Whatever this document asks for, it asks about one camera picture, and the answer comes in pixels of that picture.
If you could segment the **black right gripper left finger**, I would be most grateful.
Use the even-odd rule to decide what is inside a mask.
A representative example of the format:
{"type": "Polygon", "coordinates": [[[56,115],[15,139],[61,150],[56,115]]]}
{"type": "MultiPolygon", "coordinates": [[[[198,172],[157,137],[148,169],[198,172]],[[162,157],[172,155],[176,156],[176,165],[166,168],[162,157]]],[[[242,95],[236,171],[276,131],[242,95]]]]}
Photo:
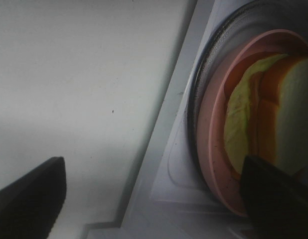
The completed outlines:
{"type": "Polygon", "coordinates": [[[52,157],[0,190],[0,239],[46,239],[67,192],[65,160],[52,157]]]}

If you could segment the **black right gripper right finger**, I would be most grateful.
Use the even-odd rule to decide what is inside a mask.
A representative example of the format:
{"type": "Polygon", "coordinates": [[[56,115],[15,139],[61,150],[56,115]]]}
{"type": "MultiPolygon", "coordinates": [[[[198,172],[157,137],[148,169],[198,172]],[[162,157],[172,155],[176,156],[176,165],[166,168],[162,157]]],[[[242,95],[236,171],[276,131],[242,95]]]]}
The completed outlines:
{"type": "Polygon", "coordinates": [[[257,156],[246,156],[240,195],[258,239],[308,239],[308,186],[257,156]]]}

